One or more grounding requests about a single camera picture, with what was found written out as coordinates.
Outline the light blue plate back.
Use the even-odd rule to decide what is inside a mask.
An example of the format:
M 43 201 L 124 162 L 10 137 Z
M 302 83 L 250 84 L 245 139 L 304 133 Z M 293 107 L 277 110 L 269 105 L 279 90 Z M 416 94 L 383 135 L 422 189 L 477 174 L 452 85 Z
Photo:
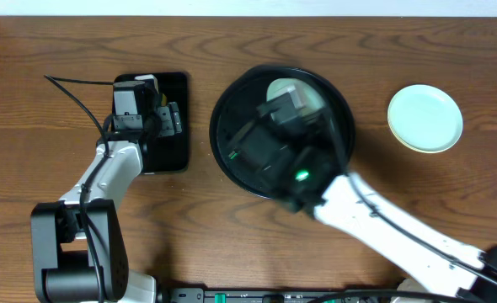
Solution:
M 295 78 L 279 78 L 274 80 L 267 88 L 266 101 L 289 93 L 294 108 L 301 111 L 302 115 L 313 114 L 325 106 L 323 97 L 309 84 Z

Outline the light blue plate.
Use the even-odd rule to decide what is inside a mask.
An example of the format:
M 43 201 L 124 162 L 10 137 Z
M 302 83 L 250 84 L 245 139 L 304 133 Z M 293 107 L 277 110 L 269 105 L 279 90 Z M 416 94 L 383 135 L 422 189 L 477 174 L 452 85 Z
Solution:
M 301 111 L 302 115 L 313 114 L 325 106 L 323 97 L 309 84 L 295 78 L 279 78 L 274 80 L 267 88 L 266 101 L 289 93 L 294 108 Z
M 393 95 L 387 123 L 391 132 L 423 149 L 458 142 L 463 131 L 462 112 L 454 99 L 425 84 L 407 86 Z

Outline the yellow plate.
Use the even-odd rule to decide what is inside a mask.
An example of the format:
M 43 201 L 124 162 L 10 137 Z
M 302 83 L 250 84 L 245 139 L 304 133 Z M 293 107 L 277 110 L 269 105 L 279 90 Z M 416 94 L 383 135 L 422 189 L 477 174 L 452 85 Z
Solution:
M 429 148 L 429 149 L 423 149 L 423 148 L 418 148 L 416 146 L 410 145 L 407 141 L 402 139 L 397 133 L 392 132 L 393 137 L 403 146 L 407 147 L 408 149 L 415 151 L 415 152 L 420 152 L 420 153 L 425 153 L 425 154 L 436 154 L 436 153 L 441 153 L 445 152 L 451 148 L 453 148 L 456 145 L 456 142 L 449 142 L 448 144 L 445 144 L 443 146 L 438 146 L 436 148 Z

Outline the green yellow sponge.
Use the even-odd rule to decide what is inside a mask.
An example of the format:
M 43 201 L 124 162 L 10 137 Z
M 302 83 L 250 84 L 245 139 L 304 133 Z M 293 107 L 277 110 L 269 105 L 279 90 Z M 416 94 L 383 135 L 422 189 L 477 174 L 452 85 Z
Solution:
M 167 96 L 165 94 L 162 94 L 161 106 L 166 106 L 167 102 L 168 102 Z

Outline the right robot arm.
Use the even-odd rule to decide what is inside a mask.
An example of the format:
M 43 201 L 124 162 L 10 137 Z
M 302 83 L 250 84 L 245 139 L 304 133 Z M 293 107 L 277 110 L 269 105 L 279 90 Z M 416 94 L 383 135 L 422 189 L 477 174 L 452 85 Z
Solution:
M 216 144 L 244 186 L 363 242 L 426 293 L 497 302 L 497 246 L 482 251 L 454 240 L 381 196 L 349 170 L 351 138 L 342 125 L 288 131 L 252 120 L 219 127 Z

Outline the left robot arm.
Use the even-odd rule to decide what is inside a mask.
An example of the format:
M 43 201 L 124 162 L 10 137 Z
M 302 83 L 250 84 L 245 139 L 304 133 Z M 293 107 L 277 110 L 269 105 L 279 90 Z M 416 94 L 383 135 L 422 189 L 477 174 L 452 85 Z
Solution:
M 57 202 L 31 212 L 35 294 L 41 302 L 166 302 L 156 278 L 129 266 L 117 210 L 133 180 L 159 172 L 161 147 L 184 134 L 169 102 L 113 112 L 88 169 Z

